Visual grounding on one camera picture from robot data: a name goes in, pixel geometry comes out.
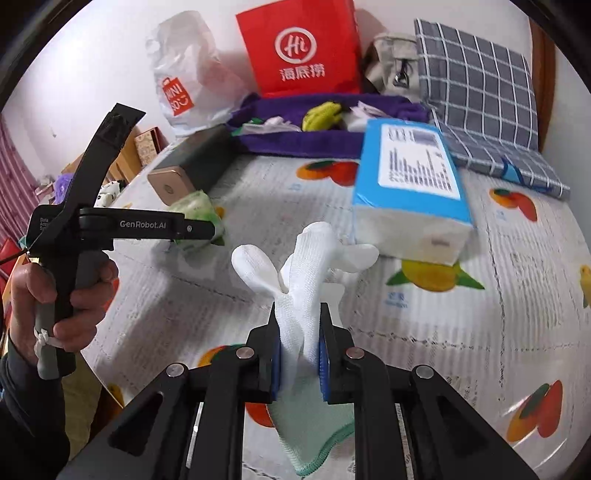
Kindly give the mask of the person's left hand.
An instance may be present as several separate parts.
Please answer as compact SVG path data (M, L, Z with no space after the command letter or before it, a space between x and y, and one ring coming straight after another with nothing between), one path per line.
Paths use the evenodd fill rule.
M93 340L97 325L105 316L105 306L115 295L114 282L117 278L118 268L112 260L108 260L99 269L97 283L72 292L70 303L74 308L73 316L53 327L54 337L66 352L78 352ZM34 353L36 338L33 332L36 304L51 304L56 296L51 276L39 265L29 263L15 269L9 335L14 347L32 365L37 363Z

